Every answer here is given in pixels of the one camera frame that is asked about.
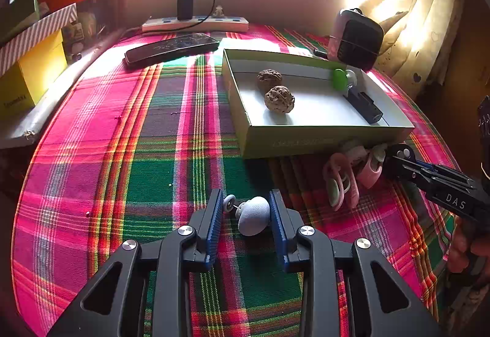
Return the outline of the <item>person's right hand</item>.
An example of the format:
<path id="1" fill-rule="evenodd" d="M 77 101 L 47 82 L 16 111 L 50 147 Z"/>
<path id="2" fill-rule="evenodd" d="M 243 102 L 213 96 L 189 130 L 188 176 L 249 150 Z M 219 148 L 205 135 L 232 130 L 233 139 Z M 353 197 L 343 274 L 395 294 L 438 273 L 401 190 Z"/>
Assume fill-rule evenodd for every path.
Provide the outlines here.
<path id="1" fill-rule="evenodd" d="M 482 256 L 486 259 L 485 266 L 480 275 L 481 281 L 488 281 L 490 239 L 486 234 L 479 238 L 469 238 L 463 231 L 466 222 L 460 217 L 455 218 L 455 228 L 452 234 L 451 245 L 448 251 L 448 270 L 452 273 L 461 273 L 469 266 L 469 253 L 475 256 Z"/>

